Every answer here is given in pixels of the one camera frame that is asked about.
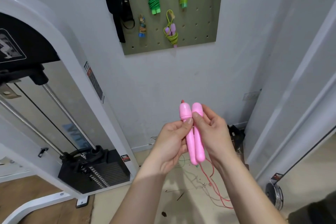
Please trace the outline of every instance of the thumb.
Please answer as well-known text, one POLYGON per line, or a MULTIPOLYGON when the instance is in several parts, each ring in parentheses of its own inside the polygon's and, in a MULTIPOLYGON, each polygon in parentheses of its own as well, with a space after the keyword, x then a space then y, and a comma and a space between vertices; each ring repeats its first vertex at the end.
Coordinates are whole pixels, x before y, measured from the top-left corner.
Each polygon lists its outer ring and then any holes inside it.
POLYGON ((209 125, 205 122, 202 116, 199 115, 197 112, 192 113, 192 117, 194 118, 195 124, 200 131, 205 130, 209 127, 209 125))
POLYGON ((179 129, 175 130, 175 133, 180 139, 183 139, 183 137, 185 137, 193 128, 193 122, 192 118, 188 118, 179 129))

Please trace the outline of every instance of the forearm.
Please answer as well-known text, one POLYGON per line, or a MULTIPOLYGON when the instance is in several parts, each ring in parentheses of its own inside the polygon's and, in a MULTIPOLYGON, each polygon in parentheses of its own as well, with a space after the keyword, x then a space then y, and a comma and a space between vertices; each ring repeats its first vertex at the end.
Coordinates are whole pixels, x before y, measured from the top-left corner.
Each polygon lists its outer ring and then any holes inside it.
POLYGON ((159 205, 165 175, 147 158, 110 224, 152 224, 159 205))
POLYGON ((218 171, 241 224, 286 223, 236 155, 224 157, 218 171))

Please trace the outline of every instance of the wooden floor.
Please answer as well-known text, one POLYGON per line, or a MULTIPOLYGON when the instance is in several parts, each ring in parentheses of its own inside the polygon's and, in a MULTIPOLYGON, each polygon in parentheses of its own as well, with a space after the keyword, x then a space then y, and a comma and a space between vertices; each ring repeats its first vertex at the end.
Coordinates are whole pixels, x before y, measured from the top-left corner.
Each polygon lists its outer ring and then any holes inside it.
MULTIPOLYGON (((2 223, 20 205, 50 194, 60 189, 38 176, 29 176, 0 183, 0 223, 2 223)), ((89 205, 76 208, 76 199, 51 205, 27 215, 20 224, 89 224, 93 210, 94 196, 90 196, 89 205)))

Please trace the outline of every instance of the floor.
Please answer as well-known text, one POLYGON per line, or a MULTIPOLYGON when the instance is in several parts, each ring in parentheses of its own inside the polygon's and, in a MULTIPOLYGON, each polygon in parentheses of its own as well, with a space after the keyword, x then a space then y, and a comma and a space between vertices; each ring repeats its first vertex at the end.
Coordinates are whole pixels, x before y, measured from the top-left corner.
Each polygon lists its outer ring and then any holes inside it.
MULTIPOLYGON (((0 223, 22 204, 60 191, 35 175, 0 183, 0 223)), ((90 197, 88 206, 80 209, 76 209, 76 201, 73 199, 36 210, 20 224, 89 224, 94 196, 90 197)))
MULTIPOLYGON (((298 163, 279 182, 284 196, 281 211, 284 217, 306 204, 323 199, 336 190, 335 152, 336 135, 298 163)), ((140 165, 148 154, 149 150, 135 153, 140 165)), ((200 167, 191 165, 188 154, 184 154, 183 157, 166 178, 155 224, 238 224, 234 210, 222 206, 200 167)), ((211 174, 212 168, 209 163, 204 163, 202 166, 207 174, 211 174)), ((217 171, 214 181, 222 196, 227 196, 224 183, 217 171)), ((96 194, 91 224, 108 224, 129 186, 96 194)))

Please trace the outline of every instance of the wall outlet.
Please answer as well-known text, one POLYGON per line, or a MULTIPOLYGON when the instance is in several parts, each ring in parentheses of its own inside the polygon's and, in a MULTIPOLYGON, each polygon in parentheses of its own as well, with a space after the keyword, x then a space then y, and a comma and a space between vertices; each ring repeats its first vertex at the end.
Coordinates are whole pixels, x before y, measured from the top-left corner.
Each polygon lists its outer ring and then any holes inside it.
POLYGON ((254 91, 244 94, 243 101, 254 100, 259 97, 260 91, 254 91))

